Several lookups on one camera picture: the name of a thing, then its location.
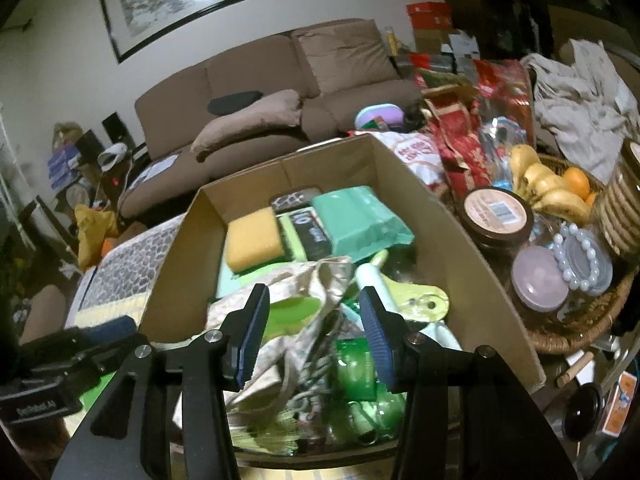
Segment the yellow plaid tablecloth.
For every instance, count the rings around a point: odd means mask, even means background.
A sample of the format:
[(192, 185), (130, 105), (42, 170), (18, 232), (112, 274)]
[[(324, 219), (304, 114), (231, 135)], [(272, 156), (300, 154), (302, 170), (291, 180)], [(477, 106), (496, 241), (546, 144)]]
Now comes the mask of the yellow plaid tablecloth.
[(136, 326), (139, 326), (150, 295), (150, 292), (140, 292), (140, 294), (134, 294), (124, 299), (81, 309), (68, 317), (65, 327), (93, 327), (113, 321), (115, 318), (121, 318), (122, 316), (128, 316), (128, 318), (134, 321)]

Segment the grey pebble pattern mat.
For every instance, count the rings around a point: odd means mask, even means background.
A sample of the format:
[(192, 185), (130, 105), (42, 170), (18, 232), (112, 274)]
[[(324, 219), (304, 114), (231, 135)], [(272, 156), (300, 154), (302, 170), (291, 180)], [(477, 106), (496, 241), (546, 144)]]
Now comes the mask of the grey pebble pattern mat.
[(86, 310), (148, 292), (168, 255), (184, 214), (147, 228), (131, 223), (111, 249), (79, 282), (72, 307)]

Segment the green plastic clip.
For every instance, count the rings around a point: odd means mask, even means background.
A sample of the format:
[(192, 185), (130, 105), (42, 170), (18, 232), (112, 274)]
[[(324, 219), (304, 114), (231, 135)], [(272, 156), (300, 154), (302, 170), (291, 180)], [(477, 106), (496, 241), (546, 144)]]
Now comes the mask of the green plastic clip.
[(370, 263), (380, 271), (382, 282), (398, 312), (414, 322), (433, 323), (446, 318), (450, 308), (446, 292), (433, 285), (392, 280), (382, 271), (384, 264), (389, 261), (390, 252), (383, 249), (371, 258)]

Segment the green glass bottle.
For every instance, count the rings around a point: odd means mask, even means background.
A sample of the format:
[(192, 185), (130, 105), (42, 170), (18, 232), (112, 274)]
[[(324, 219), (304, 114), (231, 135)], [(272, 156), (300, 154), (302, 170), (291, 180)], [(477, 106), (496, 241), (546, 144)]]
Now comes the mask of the green glass bottle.
[(398, 437), (406, 396), (378, 380), (366, 338), (334, 344), (326, 433), (336, 448), (368, 446)]

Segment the beige patterned tote bag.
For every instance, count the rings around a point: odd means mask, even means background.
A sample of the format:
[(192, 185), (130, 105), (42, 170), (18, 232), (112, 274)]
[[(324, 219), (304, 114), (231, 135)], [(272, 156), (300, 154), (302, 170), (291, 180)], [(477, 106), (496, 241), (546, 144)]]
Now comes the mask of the beige patterned tote bag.
[(293, 455), (326, 443), (334, 341), (347, 326), (340, 303), (354, 277), (352, 259), (293, 262), (207, 307), (219, 328), (256, 284), (270, 293), (268, 325), (252, 378), (224, 395), (232, 444), (247, 452)]

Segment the yellow sponge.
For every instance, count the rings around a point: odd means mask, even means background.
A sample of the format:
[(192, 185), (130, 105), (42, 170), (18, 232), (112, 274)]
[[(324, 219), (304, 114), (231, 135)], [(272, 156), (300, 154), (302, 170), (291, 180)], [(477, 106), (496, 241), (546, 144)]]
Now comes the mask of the yellow sponge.
[(224, 258), (233, 273), (243, 273), (283, 256), (279, 222), (271, 207), (229, 223)]

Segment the yellow plastic bag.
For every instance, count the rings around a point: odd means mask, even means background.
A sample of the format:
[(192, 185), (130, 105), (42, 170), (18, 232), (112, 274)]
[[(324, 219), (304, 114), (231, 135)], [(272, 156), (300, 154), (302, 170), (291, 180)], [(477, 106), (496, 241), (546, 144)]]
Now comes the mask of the yellow plastic bag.
[(118, 237), (114, 211), (96, 210), (83, 204), (74, 208), (78, 229), (78, 266), (85, 271), (101, 260), (102, 247), (107, 238)]

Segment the green plastic package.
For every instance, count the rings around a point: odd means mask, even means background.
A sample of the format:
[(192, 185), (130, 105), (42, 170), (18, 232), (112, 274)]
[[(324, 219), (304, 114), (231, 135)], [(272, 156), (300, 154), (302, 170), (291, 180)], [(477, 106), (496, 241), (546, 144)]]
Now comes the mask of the green plastic package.
[(349, 257), (352, 262), (414, 241), (404, 220), (365, 185), (321, 194), (311, 201), (311, 207), (326, 229), (332, 255)]

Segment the black green soap box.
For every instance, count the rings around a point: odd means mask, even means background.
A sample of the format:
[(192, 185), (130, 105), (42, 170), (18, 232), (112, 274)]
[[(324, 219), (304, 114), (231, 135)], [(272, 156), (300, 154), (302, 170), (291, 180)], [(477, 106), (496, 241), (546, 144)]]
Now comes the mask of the black green soap box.
[(318, 214), (304, 207), (277, 216), (285, 255), (292, 261), (318, 261), (332, 255), (332, 242)]

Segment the brown lid jar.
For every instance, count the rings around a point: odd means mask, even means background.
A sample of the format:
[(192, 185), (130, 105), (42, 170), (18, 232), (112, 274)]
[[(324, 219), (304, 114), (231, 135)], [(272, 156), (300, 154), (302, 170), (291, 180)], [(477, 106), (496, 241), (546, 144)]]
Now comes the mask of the brown lid jar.
[(514, 255), (527, 242), (534, 225), (528, 203), (511, 191), (476, 188), (457, 204), (465, 231), (483, 252)]

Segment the pink lid container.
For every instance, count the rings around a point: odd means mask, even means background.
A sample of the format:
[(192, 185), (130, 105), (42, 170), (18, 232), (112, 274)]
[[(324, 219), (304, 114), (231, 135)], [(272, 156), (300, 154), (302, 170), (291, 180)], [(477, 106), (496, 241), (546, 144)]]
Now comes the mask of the pink lid container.
[(512, 264), (511, 283), (518, 299), (540, 313), (558, 310), (568, 296), (568, 286), (553, 252), (540, 246), (518, 252)]

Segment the woven wicker basket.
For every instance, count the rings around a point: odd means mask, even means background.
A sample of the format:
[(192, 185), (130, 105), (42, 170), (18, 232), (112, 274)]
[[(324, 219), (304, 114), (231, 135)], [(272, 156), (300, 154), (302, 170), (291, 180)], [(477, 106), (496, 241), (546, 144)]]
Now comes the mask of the woven wicker basket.
[[(542, 162), (554, 170), (563, 171), (572, 166), (567, 160), (538, 154)], [(553, 252), (553, 235), (559, 232), (564, 220), (534, 211), (534, 225), (528, 242), (523, 246), (540, 246)], [(588, 292), (579, 288), (569, 290), (568, 296), (558, 310), (549, 313), (521, 313), (529, 340), (541, 354), (569, 354), (591, 346), (606, 330), (611, 328), (620, 315), (631, 292), (634, 279), (639, 275), (639, 266), (628, 263), (608, 248), (599, 230), (596, 206), (591, 207), (591, 217), (586, 235), (601, 260), (602, 269), (598, 284)], [(578, 281), (588, 278), (590, 265), (587, 256), (575, 240), (565, 249), (567, 262)], [(524, 307), (522, 312), (536, 312)]]

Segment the banana bunch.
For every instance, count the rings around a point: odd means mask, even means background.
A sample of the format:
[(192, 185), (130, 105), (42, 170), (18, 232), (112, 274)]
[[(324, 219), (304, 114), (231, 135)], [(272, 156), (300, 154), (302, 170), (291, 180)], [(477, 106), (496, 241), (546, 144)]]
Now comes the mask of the banana bunch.
[(544, 164), (537, 152), (528, 144), (516, 144), (511, 148), (509, 169), (513, 191), (533, 211), (548, 214), (567, 222), (585, 226), (591, 217), (594, 194), (586, 200), (574, 194), (563, 178), (564, 171), (554, 170)]

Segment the pastel round container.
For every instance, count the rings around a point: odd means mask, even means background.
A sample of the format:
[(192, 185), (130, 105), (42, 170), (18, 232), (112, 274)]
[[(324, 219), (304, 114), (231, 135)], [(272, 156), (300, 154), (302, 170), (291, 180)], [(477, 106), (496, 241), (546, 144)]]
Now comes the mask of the pastel round container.
[(354, 126), (357, 130), (400, 128), (404, 125), (405, 113), (393, 103), (370, 105), (356, 115)]

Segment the beige pillow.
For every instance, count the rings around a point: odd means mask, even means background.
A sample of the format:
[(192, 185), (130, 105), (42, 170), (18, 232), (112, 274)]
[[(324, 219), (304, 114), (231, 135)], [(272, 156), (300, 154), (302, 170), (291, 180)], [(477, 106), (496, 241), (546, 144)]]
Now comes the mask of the beige pillow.
[(274, 129), (297, 128), (302, 120), (302, 98), (293, 89), (264, 96), (238, 112), (209, 122), (191, 144), (198, 162), (250, 136)]

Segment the orange fruit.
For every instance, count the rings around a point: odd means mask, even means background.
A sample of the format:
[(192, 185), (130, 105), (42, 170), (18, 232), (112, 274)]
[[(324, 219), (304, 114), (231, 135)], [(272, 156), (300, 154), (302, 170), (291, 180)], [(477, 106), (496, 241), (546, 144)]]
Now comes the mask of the orange fruit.
[(574, 194), (579, 196), (582, 200), (586, 200), (588, 198), (591, 193), (589, 179), (580, 168), (568, 168), (564, 171), (563, 178)]

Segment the red gift bag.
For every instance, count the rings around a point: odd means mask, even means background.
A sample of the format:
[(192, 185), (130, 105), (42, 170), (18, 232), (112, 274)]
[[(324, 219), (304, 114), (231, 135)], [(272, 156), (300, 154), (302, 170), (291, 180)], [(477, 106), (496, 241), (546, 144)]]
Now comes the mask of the red gift bag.
[(536, 154), (532, 87), (515, 60), (465, 58), (460, 72), (411, 58), (425, 129), (433, 136), (454, 198), (482, 186), (518, 192)]

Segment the brown sofa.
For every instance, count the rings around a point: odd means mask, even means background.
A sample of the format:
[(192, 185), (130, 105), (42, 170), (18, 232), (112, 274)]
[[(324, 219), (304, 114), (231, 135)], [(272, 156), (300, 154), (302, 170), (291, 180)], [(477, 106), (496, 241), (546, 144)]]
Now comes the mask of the brown sofa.
[(147, 224), (186, 209), (203, 185), (355, 127), (360, 110), (406, 108), (375, 21), (346, 18), (241, 44), (179, 70), (134, 103), (151, 159), (118, 204)]

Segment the stacked cookies jar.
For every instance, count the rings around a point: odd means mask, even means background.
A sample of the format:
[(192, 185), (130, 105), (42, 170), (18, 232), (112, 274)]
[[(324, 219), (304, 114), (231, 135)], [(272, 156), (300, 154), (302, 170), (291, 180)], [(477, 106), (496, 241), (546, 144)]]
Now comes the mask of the stacked cookies jar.
[(610, 251), (628, 262), (639, 261), (639, 143), (625, 139), (611, 179), (596, 201), (596, 218)]

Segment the beige crumpled cloth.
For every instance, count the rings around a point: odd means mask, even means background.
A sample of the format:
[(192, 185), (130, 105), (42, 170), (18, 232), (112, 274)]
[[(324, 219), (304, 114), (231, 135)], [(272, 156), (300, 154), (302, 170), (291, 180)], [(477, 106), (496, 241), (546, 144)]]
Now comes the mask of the beige crumpled cloth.
[(638, 101), (602, 42), (571, 39), (565, 64), (531, 53), (521, 64), (536, 76), (534, 115), (560, 152), (607, 184), (623, 142), (639, 140)]

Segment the red boxes stack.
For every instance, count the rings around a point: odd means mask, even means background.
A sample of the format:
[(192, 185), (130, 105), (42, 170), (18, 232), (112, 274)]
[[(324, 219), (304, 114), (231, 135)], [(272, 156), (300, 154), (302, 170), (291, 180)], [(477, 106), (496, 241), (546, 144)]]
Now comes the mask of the red boxes stack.
[(416, 50), (420, 53), (440, 53), (450, 47), (451, 9), (446, 2), (425, 1), (406, 6), (411, 22)]

